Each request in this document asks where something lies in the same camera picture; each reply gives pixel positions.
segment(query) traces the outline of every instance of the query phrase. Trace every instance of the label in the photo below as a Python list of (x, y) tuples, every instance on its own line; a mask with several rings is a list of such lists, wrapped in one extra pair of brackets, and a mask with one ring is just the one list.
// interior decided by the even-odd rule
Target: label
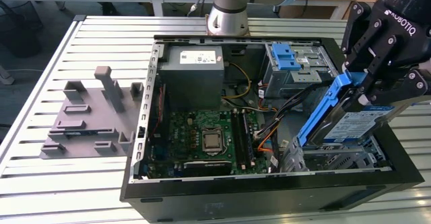
[(387, 115), (392, 106), (366, 106), (360, 112), (348, 112), (324, 137), (326, 143), (354, 141), (375, 125), (376, 118)]
[(259, 98), (264, 98), (264, 91), (262, 89), (258, 90)]
[(414, 36), (416, 33), (416, 28), (411, 25), (411, 23), (402, 18), (398, 14), (395, 14), (391, 10), (386, 10), (384, 15), (392, 16), (394, 19), (398, 21), (400, 26), (404, 28), (404, 30), (408, 32), (410, 36)]
[(180, 64), (215, 64), (216, 51), (181, 51)]
[(296, 58), (296, 62), (298, 63), (307, 64), (308, 63), (308, 59), (307, 58)]
[(80, 135), (81, 133), (80, 132), (65, 132), (64, 134), (65, 135)]
[(271, 163), (274, 164), (275, 167), (278, 167), (278, 160), (274, 157), (274, 155), (271, 156)]
[(282, 141), (282, 144), (280, 144), (280, 148), (287, 148), (288, 147), (288, 144), (290, 144), (290, 142), (286, 141), (286, 140), (283, 140)]

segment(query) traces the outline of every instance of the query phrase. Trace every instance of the floor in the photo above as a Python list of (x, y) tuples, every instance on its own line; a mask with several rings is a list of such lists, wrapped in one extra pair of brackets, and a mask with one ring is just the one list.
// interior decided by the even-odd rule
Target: floor
[[(113, 3), (113, 5), (121, 16), (147, 16), (145, 9), (137, 3)], [(19, 59), (0, 45), (0, 63), (7, 70), (44, 70), (75, 15), (101, 15), (101, 7), (93, 2), (67, 2), (64, 11), (57, 9), (55, 2), (33, 2), (33, 6), (44, 25), (37, 32), (43, 49), (36, 56)], [(184, 16), (189, 7), (191, 4), (164, 3), (164, 15)], [(207, 4), (204, 12), (209, 13), (209, 10), (211, 4)], [(247, 12), (250, 17), (276, 18), (271, 6), (250, 5)], [(9, 74), (15, 78), (13, 85), (0, 84), (0, 124), (13, 123), (41, 72), (9, 71)], [(8, 128), (0, 127), (0, 142), (7, 132)]]

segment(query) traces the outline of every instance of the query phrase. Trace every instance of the metal frame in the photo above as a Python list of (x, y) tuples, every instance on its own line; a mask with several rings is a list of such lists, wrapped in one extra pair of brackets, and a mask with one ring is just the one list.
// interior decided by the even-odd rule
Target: metal frame
[[(88, 2), (149, 2), (153, 4), (153, 10), (155, 10), (155, 16), (164, 16), (163, 15), (163, 3), (195, 3), (196, 0), (31, 0), (31, 1), (88, 1)], [(212, 4), (213, 0), (205, 0), (205, 3)], [(352, 1), (319, 1), (319, 0), (311, 0), (308, 1), (310, 6), (334, 6), (336, 7), (334, 10), (334, 13), (331, 15), (331, 20), (342, 20), (343, 16), (347, 12), (350, 3)], [(291, 4), (292, 6), (303, 6), (306, 4), (306, 1), (294, 1)]]
[[(344, 21), (250, 19), (252, 36), (331, 37), (340, 45)], [(203, 18), (87, 17), (73, 22), (35, 91), (0, 145), (0, 222), (5, 223), (141, 223), (141, 215), (119, 201), (125, 157), (41, 160), (41, 143), (64, 94), (65, 79), (100, 87), (91, 78), (96, 66), (112, 68), (125, 87), (143, 82), (153, 35), (204, 35)], [(392, 122), (392, 131), (426, 182), (392, 192), (348, 212), (302, 213), (224, 219), (224, 222), (428, 223), (431, 214), (431, 105), (411, 106)]]

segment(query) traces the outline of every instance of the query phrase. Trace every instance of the slotted metal table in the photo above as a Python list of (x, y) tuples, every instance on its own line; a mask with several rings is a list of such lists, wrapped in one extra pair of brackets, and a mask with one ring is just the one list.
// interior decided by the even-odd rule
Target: slotted metal table
[[(250, 19), (254, 36), (332, 37), (340, 44), (346, 22)], [(145, 223), (119, 201), (125, 157), (39, 159), (60, 110), (68, 80), (101, 87), (96, 66), (112, 68), (121, 87), (144, 81), (155, 34), (204, 35), (204, 19), (97, 17), (73, 21), (23, 110), (0, 145), (0, 223)], [(391, 127), (426, 182), (344, 212), (223, 219), (215, 222), (430, 223), (431, 105), (410, 107)]]

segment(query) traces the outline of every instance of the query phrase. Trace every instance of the yellow wire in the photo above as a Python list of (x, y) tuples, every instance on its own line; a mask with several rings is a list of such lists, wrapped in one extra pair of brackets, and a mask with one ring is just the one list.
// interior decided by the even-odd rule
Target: yellow wire
[(248, 82), (248, 86), (247, 86), (247, 90), (246, 90), (246, 92), (244, 93), (242, 93), (242, 94), (239, 94), (239, 95), (230, 95), (230, 96), (223, 96), (221, 98), (223, 99), (236, 99), (236, 98), (239, 98), (239, 97), (243, 97), (247, 93), (248, 93), (248, 91), (250, 91), (250, 89), (251, 89), (251, 81), (250, 81), (250, 78), (248, 78), (248, 75), (247, 75), (247, 73), (246, 73), (246, 71), (240, 68), (240, 66), (238, 66), (236, 64), (234, 64), (234, 63), (230, 63), (230, 64), (232, 64), (240, 71), (242, 71), (242, 73), (244, 74), (244, 76), (246, 76), (246, 78), (247, 78), (247, 82)]

